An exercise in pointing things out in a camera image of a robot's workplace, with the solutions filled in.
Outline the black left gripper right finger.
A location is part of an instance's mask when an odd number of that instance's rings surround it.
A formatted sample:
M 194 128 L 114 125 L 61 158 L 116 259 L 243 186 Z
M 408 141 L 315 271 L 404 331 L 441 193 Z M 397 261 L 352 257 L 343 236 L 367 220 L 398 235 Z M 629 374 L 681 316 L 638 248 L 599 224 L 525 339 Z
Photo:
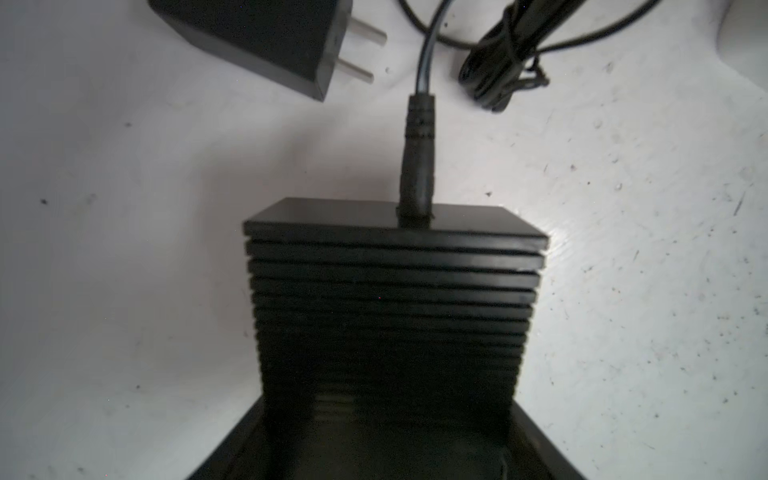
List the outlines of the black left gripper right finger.
M 510 479 L 585 479 L 516 401 L 510 418 Z

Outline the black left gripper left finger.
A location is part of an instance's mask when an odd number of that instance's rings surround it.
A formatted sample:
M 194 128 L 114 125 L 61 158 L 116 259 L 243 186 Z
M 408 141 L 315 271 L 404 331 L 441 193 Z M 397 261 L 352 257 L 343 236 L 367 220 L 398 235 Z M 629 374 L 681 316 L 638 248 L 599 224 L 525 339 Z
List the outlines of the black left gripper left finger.
M 189 480 L 267 478 L 267 433 L 260 397 Z

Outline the black power adapter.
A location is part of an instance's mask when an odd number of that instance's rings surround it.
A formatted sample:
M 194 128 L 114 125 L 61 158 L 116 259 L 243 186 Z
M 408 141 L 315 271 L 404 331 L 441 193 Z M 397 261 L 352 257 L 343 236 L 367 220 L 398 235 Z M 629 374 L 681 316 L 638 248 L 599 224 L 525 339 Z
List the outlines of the black power adapter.
M 385 32 L 353 17 L 350 1 L 155 0 L 148 5 L 191 45 L 318 101 L 325 99 L 333 73 L 345 66 L 339 53 L 348 31 L 368 31 L 380 45 L 387 41 Z M 477 106 L 501 113 L 516 92 L 548 86 L 542 55 L 617 34 L 657 4 L 645 1 L 601 29 L 546 44 L 582 5 L 580 1 L 512 1 L 480 40 L 467 42 L 441 32 L 449 2 L 440 2 L 428 23 L 418 18 L 408 2 L 400 2 L 404 15 L 423 36 L 406 116 L 397 206 L 401 221 L 425 224 L 432 218 L 436 112 L 430 83 L 436 46 L 466 52 L 459 84 Z

